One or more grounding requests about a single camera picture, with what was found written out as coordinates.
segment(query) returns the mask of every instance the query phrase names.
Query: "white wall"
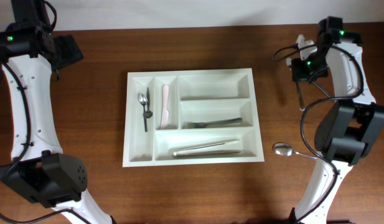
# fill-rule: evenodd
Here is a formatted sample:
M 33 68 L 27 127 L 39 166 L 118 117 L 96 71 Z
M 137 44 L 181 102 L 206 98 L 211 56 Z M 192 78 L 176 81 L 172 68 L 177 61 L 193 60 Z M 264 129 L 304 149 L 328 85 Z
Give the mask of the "white wall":
M 49 0 L 57 30 L 210 27 L 384 21 L 384 0 Z M 13 22 L 10 0 L 0 0 L 0 31 Z

